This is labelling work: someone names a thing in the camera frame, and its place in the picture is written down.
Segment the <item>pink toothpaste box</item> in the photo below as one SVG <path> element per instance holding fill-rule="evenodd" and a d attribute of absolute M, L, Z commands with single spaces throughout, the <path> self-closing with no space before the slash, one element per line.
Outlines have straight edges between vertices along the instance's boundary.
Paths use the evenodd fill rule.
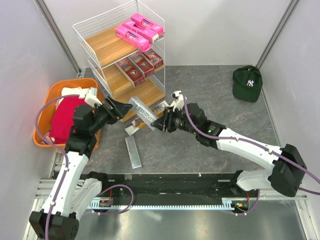
<path fill-rule="evenodd" d="M 145 39 L 149 41 L 150 44 L 153 44 L 155 41 L 159 39 L 159 34 L 149 28 L 142 28 L 137 26 L 133 20 L 127 20 L 123 23 L 123 25 L 132 30 L 133 32 L 141 35 Z"/>
<path fill-rule="evenodd" d="M 162 25 L 155 23 L 151 19 L 139 14 L 133 14 L 130 19 L 135 22 L 135 25 L 141 29 L 149 29 L 156 32 L 159 36 L 165 33 L 165 29 Z"/>
<path fill-rule="evenodd" d="M 124 25 L 119 25 L 115 28 L 115 34 L 118 38 L 131 44 L 141 52 L 146 52 L 152 48 L 149 41 L 138 33 L 128 29 Z"/>

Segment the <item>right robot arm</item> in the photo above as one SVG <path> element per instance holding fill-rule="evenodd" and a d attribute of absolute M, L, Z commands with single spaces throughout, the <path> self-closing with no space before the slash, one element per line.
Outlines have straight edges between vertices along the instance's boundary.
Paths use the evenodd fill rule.
<path fill-rule="evenodd" d="M 189 103 L 182 109 L 166 107 L 151 126 L 168 133 L 177 129 L 189 132 L 205 147 L 227 151 L 260 165 L 261 170 L 235 172 L 229 184 L 229 191 L 235 197 L 251 190 L 270 188 L 294 197 L 305 175 L 306 164 L 295 146 L 269 145 L 242 136 L 209 120 L 196 103 Z"/>

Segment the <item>red 3D toothpaste box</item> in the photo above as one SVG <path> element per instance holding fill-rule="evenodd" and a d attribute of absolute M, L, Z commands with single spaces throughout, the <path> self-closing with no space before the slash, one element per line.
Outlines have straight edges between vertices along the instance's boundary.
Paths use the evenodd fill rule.
<path fill-rule="evenodd" d="M 141 71 L 145 79 L 155 73 L 154 66 L 139 51 L 129 55 L 128 59 Z"/>

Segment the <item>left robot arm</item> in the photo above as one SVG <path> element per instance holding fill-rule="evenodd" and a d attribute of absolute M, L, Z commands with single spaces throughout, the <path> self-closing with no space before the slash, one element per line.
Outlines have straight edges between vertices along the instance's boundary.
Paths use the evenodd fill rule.
<path fill-rule="evenodd" d="M 97 143 L 96 133 L 105 125 L 121 120 L 133 107 L 111 97 L 105 100 L 106 103 L 102 103 L 95 96 L 86 96 L 85 103 L 73 111 L 73 125 L 65 148 L 56 148 L 63 154 L 62 167 L 41 210 L 32 211 L 29 217 L 29 223 L 40 239 L 75 239 L 89 204 L 96 196 L 104 197 L 110 191 L 105 174 L 101 178 L 87 178 L 81 188 L 76 189 Z"/>

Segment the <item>red 3D toothpaste box floor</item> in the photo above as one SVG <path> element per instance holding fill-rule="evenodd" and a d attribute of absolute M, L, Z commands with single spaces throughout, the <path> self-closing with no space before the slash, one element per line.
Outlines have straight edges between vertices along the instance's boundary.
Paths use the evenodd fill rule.
<path fill-rule="evenodd" d="M 117 61 L 115 66 L 135 88 L 145 82 L 142 72 L 127 57 Z"/>

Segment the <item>silver Protefix toothpaste box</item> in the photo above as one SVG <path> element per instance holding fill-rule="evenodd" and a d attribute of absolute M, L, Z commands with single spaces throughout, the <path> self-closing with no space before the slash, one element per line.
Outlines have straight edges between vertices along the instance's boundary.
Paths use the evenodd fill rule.
<path fill-rule="evenodd" d="M 158 119 L 158 116 L 137 96 L 133 96 L 129 100 L 132 105 L 132 110 L 136 115 L 143 120 L 143 122 L 154 131 L 156 128 L 153 123 Z"/>

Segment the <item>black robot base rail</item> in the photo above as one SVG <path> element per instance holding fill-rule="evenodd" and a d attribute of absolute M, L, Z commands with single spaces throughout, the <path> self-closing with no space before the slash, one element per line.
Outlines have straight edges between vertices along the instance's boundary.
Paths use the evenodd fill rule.
<path fill-rule="evenodd" d="M 190 195 L 209 198 L 254 198 L 258 196 L 257 190 L 242 190 L 236 186 L 235 173 L 137 173 L 137 174 L 107 174 L 91 171 L 80 178 L 86 180 L 94 178 L 102 182 L 102 190 L 116 186 L 113 190 L 102 193 L 102 197 L 111 197 L 112 200 L 130 198 L 133 192 L 134 200 L 145 200 L 147 196 L 164 195 Z"/>

